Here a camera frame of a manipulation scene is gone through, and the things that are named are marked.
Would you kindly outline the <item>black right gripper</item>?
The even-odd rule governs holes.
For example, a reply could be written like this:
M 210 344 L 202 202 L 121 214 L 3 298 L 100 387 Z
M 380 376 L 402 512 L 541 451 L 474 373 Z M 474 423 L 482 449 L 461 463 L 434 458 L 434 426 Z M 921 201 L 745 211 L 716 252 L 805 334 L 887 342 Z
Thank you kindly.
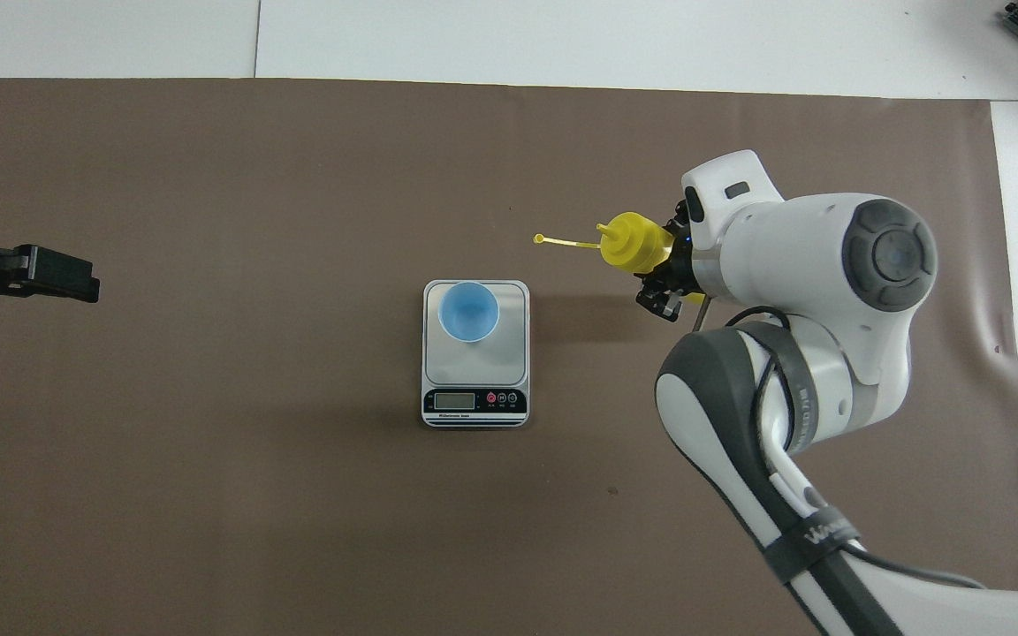
M 676 203 L 673 217 L 664 226 L 673 239 L 670 256 L 666 264 L 666 278 L 651 273 L 635 274 L 640 279 L 640 289 L 635 294 L 635 303 L 663 321 L 677 322 L 680 319 L 683 299 L 688 293 L 695 293 L 696 279 L 692 266 L 692 245 L 690 234 L 689 206 L 686 201 Z

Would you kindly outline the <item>yellow squeeze bottle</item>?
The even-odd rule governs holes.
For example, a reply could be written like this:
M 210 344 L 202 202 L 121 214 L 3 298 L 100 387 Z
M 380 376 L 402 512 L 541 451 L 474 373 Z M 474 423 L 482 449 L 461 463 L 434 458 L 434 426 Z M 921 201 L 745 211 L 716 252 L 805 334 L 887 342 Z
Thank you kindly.
M 601 254 L 605 264 L 628 274 L 635 276 L 651 273 L 666 278 L 666 262 L 670 256 L 673 238 L 663 226 L 655 224 L 642 214 L 623 212 L 613 217 L 609 223 L 598 223 L 596 230 L 599 238 L 593 242 L 562 240 L 546 237 L 542 233 L 534 235 L 533 242 L 538 245 L 552 243 L 593 250 Z M 688 293 L 683 302 L 701 305 L 706 302 L 706 294 L 696 289 L 695 293 Z

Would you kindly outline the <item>light blue plastic cup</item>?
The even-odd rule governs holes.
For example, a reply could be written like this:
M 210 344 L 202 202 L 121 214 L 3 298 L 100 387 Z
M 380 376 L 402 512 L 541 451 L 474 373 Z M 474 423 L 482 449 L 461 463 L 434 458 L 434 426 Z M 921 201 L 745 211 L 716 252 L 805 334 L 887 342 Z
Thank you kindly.
M 472 344 L 483 341 L 497 329 L 500 306 L 488 285 L 476 281 L 452 284 L 437 306 L 437 321 L 444 333 L 455 341 Z

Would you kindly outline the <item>silver digital kitchen scale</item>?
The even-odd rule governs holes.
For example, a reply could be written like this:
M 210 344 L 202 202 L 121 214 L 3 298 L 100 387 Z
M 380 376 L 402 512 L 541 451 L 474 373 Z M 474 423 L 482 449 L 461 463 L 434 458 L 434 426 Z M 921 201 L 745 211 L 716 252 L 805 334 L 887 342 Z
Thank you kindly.
M 472 344 L 448 337 L 439 301 L 452 284 L 476 281 L 498 299 L 497 329 Z M 517 279 L 432 279 L 422 309 L 421 418 L 440 429 L 512 429 L 532 414 L 532 298 Z

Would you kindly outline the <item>brown paper table mat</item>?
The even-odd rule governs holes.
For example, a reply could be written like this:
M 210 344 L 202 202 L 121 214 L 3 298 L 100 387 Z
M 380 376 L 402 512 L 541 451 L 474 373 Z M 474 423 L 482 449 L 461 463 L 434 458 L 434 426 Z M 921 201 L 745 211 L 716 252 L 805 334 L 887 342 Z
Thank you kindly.
M 691 329 L 585 249 L 754 149 L 889 196 L 941 269 L 908 398 L 800 458 L 885 558 L 1018 589 L 1018 365 L 982 101 L 0 79 L 1 636 L 815 636 L 658 421 Z M 421 418 L 432 279 L 532 298 L 532 414 Z

